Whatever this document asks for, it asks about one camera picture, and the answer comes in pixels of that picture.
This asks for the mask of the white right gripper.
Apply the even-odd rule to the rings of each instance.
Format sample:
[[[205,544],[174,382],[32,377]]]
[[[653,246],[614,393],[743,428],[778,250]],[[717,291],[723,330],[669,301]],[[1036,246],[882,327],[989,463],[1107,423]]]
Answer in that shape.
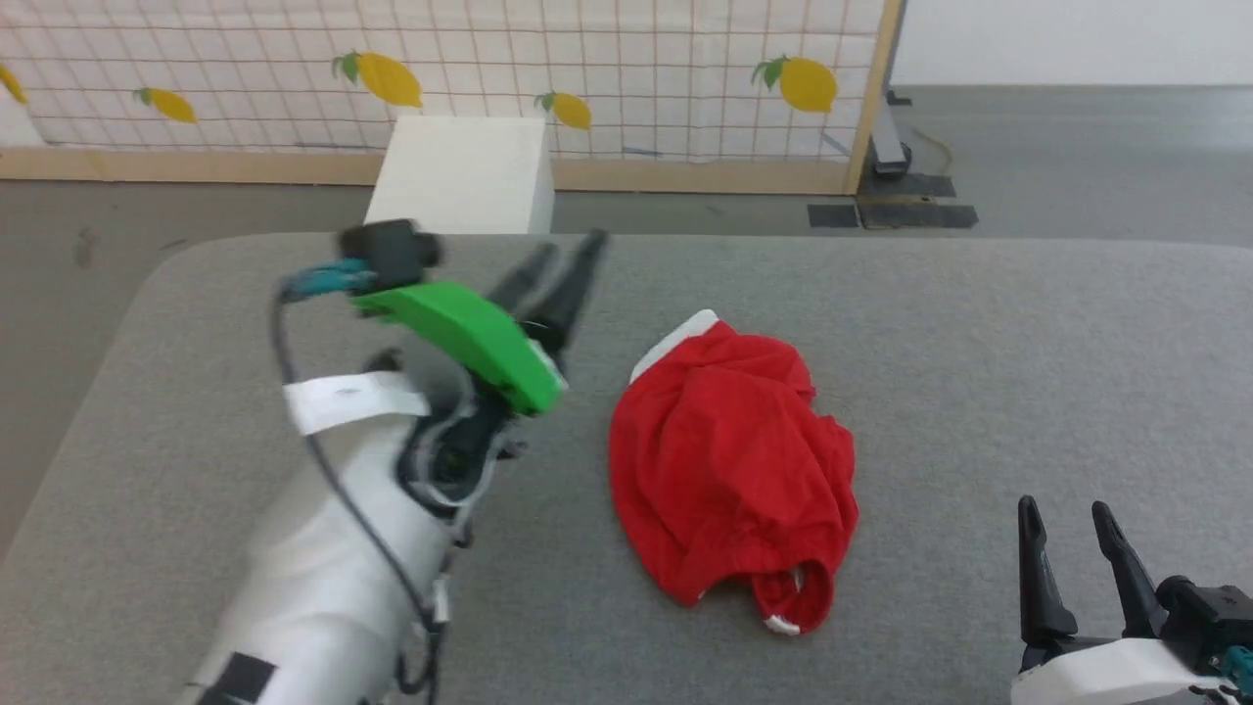
[[[1093,528],[1111,567],[1124,629],[1108,645],[1066,652],[1014,679],[1011,704],[1238,704],[1225,677],[1198,675],[1157,639],[1168,612],[1141,558],[1105,501],[1093,501]],[[1048,532],[1032,496],[1017,500],[1020,636],[1031,647],[1078,634],[1046,553]]]

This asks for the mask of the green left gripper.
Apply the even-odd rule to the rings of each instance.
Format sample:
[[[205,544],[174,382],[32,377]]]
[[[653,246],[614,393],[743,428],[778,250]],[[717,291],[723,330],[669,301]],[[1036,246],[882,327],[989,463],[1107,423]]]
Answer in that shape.
[[[543,280],[559,253],[555,244],[538,245],[487,299],[452,282],[353,296],[362,316],[406,327],[451,357],[467,379],[459,409],[420,433],[415,482],[434,491],[475,490],[512,419],[545,414],[563,397],[568,383],[550,358],[560,358],[573,341],[608,244],[606,230],[581,238],[554,289],[529,311],[529,336],[510,313]]]

